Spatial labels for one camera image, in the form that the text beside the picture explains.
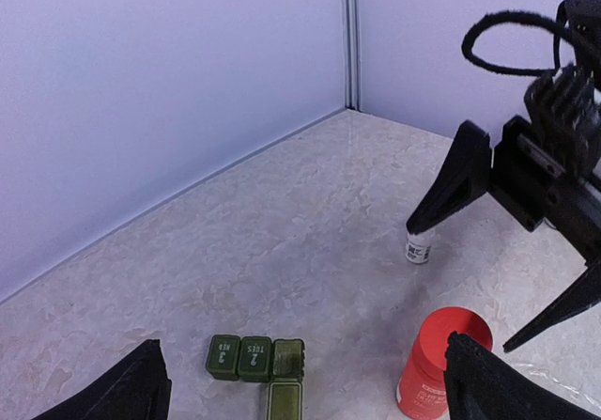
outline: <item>green block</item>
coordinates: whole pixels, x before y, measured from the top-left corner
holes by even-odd
[[[236,365],[240,353],[240,337],[236,335],[214,335],[210,341],[207,371],[216,380],[237,381]]]
[[[269,382],[271,370],[271,339],[244,337],[238,360],[238,374],[243,381]]]
[[[299,338],[293,340],[276,340],[273,342],[273,368],[271,377],[274,380],[294,380],[302,382],[304,377],[304,342]]]
[[[301,420],[302,384],[296,381],[272,382],[268,403],[268,420]]]

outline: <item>red can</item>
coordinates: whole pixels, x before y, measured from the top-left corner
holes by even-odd
[[[403,377],[396,387],[401,412],[414,420],[436,420],[448,409],[444,386],[444,357],[451,333],[467,334],[492,350],[492,333],[486,322],[462,307],[444,307],[425,319],[415,339]]]

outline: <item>small white bottle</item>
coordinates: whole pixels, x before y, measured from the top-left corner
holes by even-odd
[[[430,259],[430,250],[435,237],[436,229],[434,227],[417,235],[407,233],[405,243],[405,257],[407,260],[416,265],[426,263]]]

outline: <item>gray countertop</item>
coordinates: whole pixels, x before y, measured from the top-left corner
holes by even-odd
[[[584,270],[486,196],[438,227],[424,266],[404,223],[450,140],[344,112],[132,222],[0,305],[0,417],[83,389],[146,338],[173,380],[172,420],[259,419],[265,389],[214,381],[213,334],[299,337],[305,418],[400,419],[394,400],[428,313],[461,305],[532,381],[601,414],[601,307],[502,355]]]

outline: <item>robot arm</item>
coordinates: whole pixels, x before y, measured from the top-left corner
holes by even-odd
[[[471,53],[482,32],[507,22],[554,33],[557,68],[505,68]],[[576,65],[559,67],[558,37],[574,46]],[[487,70],[537,76],[524,97],[531,122],[513,117],[494,151],[484,131],[470,121],[461,124],[434,184],[408,219],[409,233],[424,232],[490,193],[529,231],[547,218],[587,266],[504,344],[509,352],[601,301],[601,178],[594,172],[601,157],[601,116],[595,101],[601,90],[601,53],[596,50],[601,50],[601,0],[562,2],[557,22],[525,12],[487,15],[467,34],[462,49],[468,60]]]

